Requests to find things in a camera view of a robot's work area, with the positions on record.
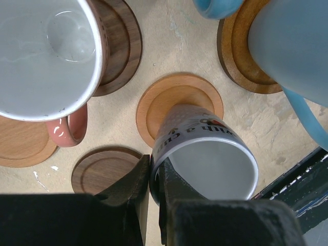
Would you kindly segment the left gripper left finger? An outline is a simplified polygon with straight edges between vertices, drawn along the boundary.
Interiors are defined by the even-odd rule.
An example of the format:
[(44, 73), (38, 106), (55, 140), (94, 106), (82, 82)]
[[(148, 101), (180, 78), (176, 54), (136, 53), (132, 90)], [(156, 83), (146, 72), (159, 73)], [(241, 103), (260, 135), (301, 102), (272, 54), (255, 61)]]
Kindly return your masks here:
[(149, 164), (97, 195), (1, 195), (1, 245), (143, 245)]

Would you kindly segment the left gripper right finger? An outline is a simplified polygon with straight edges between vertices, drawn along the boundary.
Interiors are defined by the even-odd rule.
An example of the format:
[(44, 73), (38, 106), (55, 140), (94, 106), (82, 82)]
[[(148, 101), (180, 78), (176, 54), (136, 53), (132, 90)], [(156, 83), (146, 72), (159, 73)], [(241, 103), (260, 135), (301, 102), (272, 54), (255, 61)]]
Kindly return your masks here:
[(304, 245), (292, 210), (281, 201), (208, 200), (175, 172), (159, 167), (163, 245)]

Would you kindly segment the dark brown coaster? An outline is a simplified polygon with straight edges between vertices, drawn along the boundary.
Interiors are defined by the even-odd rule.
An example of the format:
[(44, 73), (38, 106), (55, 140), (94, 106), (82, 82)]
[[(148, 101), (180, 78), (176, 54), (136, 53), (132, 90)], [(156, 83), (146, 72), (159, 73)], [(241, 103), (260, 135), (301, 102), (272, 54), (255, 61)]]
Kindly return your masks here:
[(98, 194), (137, 165), (142, 154), (121, 146), (106, 146), (86, 153), (75, 164), (71, 174), (75, 193)]

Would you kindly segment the grey blue mug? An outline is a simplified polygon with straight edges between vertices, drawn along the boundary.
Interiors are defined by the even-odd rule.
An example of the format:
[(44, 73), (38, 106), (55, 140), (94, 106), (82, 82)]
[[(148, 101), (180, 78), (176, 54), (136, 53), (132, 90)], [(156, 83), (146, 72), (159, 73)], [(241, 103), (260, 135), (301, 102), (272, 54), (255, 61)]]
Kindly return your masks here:
[(195, 105), (175, 105), (164, 118), (151, 154), (150, 191), (159, 203), (159, 167), (174, 171), (210, 200), (248, 200), (258, 182), (257, 161), (226, 123)]

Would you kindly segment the light wood coaster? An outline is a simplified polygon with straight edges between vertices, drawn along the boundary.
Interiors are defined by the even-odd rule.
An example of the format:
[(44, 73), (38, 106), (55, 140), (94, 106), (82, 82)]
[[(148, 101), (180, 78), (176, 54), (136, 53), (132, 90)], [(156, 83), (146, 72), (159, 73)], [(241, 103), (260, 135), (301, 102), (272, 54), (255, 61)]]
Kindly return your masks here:
[(1, 117), (1, 166), (34, 166), (48, 159), (56, 149), (44, 122)]

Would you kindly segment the orange terracotta coaster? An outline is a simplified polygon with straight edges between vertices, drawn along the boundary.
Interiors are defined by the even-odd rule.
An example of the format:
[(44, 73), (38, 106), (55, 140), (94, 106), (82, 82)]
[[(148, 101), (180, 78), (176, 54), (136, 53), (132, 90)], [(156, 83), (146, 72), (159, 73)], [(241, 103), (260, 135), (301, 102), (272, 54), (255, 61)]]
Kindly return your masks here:
[(200, 106), (224, 116), (221, 96), (205, 78), (184, 72), (164, 76), (146, 89), (136, 110), (138, 132), (149, 147), (154, 146), (162, 121), (177, 104)]

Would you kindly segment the brown red mug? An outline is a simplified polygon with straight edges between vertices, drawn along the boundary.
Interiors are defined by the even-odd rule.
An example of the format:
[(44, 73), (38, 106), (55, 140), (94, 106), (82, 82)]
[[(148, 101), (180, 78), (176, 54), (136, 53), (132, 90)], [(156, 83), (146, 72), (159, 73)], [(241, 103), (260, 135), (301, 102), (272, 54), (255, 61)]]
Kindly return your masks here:
[(56, 145), (78, 145), (108, 58), (92, 1), (1, 1), (1, 116), (45, 122)]

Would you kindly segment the dark walnut coaster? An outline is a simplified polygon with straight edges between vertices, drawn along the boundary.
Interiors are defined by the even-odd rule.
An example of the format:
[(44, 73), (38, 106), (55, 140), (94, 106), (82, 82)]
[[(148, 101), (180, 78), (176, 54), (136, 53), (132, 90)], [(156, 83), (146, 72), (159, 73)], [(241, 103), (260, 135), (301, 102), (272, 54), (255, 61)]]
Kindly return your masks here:
[(125, 1), (87, 1), (100, 28), (104, 45), (102, 78), (94, 96), (105, 96), (125, 86), (142, 56), (138, 21)]

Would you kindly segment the light blue tall mug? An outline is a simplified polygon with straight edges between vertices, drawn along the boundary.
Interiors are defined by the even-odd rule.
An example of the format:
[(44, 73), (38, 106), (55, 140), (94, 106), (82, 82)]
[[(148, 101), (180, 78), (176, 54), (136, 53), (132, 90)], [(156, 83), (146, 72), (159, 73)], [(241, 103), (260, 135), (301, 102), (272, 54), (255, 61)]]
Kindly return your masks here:
[(310, 137), (327, 149), (327, 131), (305, 102), (327, 107), (327, 1), (269, 1), (252, 22), (248, 47), (284, 91)]

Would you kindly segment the teal mug white inside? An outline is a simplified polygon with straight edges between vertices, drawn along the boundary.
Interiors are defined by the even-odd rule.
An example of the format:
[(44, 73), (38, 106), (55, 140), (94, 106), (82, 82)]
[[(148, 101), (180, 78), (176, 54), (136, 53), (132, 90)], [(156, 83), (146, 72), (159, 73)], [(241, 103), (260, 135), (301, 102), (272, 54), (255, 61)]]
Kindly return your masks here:
[(193, 0), (200, 15), (207, 19), (224, 19), (234, 14), (243, 0)]

